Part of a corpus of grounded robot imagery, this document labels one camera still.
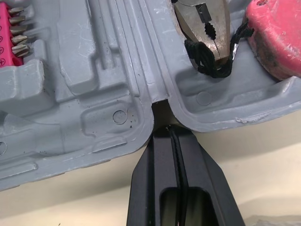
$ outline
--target black cord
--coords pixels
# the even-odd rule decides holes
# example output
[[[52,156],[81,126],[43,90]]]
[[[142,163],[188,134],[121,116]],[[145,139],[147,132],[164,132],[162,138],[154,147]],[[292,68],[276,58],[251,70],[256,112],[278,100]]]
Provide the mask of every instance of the black cord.
[[[198,65],[198,71],[212,78],[226,78],[232,72],[233,55],[235,44],[238,44],[241,38],[251,37],[254,29],[248,28],[248,20],[240,25],[230,41],[230,56],[227,62],[217,69],[213,52],[203,42],[193,42],[185,40],[185,47],[190,59],[193,59]]]

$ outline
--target screwdriver bit set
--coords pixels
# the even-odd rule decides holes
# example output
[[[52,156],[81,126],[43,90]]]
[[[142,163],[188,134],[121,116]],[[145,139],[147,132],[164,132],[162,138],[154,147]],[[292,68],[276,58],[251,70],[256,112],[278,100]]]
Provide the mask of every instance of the screwdriver bit set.
[[[22,57],[30,51],[23,35],[27,27],[20,26],[25,21],[25,16],[19,15],[23,11],[23,7],[10,8],[0,3],[0,68],[23,65]]]

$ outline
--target phillips bit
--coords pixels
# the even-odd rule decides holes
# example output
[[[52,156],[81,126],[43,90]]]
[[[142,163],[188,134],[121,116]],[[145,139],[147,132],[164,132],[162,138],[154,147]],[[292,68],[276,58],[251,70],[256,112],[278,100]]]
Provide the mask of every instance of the phillips bit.
[[[13,36],[17,36],[25,32],[27,30],[27,26],[14,26],[10,27],[9,29]]]
[[[20,45],[20,44],[26,43],[27,39],[28,39],[28,37],[25,35],[18,35],[18,36],[12,37],[11,42],[14,45],[18,45],[18,44]]]
[[[13,54],[16,57],[22,57],[22,56],[28,54],[30,51],[30,47],[28,45],[24,45],[24,44],[14,46],[11,49],[13,51]]]
[[[17,8],[11,8],[8,10],[8,13],[13,16],[13,15],[16,15],[18,13],[21,13],[24,11],[24,7],[17,7]]]
[[[11,25],[18,24],[20,22],[23,22],[25,20],[25,16],[16,16],[16,17],[11,17],[9,19],[9,22]]]

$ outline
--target table surface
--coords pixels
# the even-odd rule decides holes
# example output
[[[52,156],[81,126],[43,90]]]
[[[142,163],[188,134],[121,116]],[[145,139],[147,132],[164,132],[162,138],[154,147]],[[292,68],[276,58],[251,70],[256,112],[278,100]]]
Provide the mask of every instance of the table surface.
[[[171,118],[159,118],[155,127]],[[196,134],[223,169],[247,225],[258,219],[301,221],[300,118],[301,111]],[[126,225],[131,176],[143,151],[1,192],[0,225]]]

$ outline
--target gray plastic tool case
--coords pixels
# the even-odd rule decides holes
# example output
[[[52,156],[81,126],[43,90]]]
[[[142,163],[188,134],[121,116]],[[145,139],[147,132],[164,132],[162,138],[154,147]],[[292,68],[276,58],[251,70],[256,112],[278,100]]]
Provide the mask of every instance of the gray plastic tool case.
[[[230,77],[199,74],[170,0],[5,2],[26,7],[34,38],[23,66],[0,69],[0,190],[136,151],[164,99],[199,132],[301,108],[301,79],[274,80],[245,40]],[[248,2],[229,2],[232,33]]]

